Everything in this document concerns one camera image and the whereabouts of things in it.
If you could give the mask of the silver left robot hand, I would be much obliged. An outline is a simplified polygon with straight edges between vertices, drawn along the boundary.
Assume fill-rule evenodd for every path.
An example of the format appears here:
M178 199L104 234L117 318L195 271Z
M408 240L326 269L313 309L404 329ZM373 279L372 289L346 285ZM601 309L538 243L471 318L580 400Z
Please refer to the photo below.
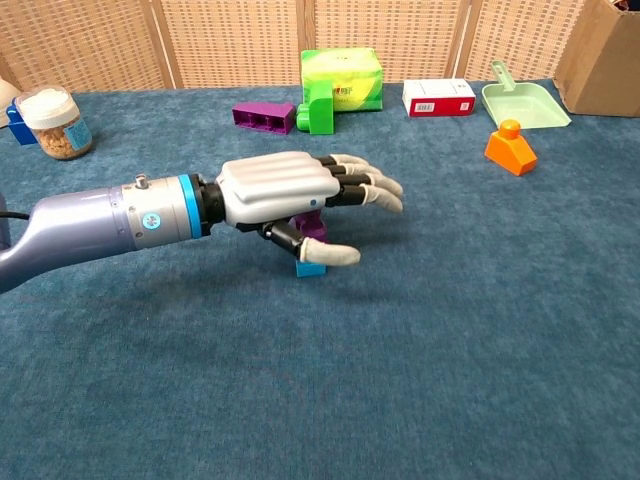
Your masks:
M350 154L315 157L302 151L228 161L211 183L199 182L196 200L203 229L224 222L259 235L302 262L351 266L359 250L314 239L291 218L336 206L375 204L403 211L403 188L367 160Z

